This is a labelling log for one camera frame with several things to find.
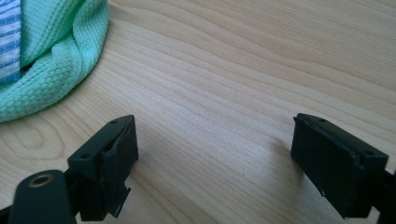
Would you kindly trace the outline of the blue white striped cloth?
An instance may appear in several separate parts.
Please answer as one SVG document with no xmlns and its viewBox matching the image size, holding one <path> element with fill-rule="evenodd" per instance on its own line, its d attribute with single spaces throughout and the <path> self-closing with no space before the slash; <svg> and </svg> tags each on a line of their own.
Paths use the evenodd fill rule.
<svg viewBox="0 0 396 224">
<path fill-rule="evenodd" d="M 21 0 L 0 0 L 0 83 L 21 78 Z"/>
</svg>

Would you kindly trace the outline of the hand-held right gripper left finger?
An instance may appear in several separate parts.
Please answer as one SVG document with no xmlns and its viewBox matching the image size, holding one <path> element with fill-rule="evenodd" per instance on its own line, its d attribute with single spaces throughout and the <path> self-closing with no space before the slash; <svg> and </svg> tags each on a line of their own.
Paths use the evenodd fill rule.
<svg viewBox="0 0 396 224">
<path fill-rule="evenodd" d="M 134 116 L 108 122 L 67 159 L 72 212 L 83 221 L 117 217 L 131 191 L 125 181 L 137 160 Z"/>
</svg>

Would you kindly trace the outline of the mint green waffle cloth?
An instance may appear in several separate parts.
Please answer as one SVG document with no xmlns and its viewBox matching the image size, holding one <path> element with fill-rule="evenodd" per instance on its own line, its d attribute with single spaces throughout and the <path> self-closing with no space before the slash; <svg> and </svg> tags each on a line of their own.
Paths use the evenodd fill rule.
<svg viewBox="0 0 396 224">
<path fill-rule="evenodd" d="M 107 0 L 21 0 L 21 77 L 0 79 L 0 122 L 31 115 L 66 96 L 97 64 Z"/>
</svg>

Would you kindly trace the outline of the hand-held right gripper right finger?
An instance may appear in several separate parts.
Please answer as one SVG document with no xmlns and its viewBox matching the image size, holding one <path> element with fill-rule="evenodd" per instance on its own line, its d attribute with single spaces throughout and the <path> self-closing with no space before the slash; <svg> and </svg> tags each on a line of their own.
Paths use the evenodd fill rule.
<svg viewBox="0 0 396 224">
<path fill-rule="evenodd" d="M 389 218 L 389 156 L 326 119 L 298 114 L 291 157 L 341 217 Z"/>
</svg>

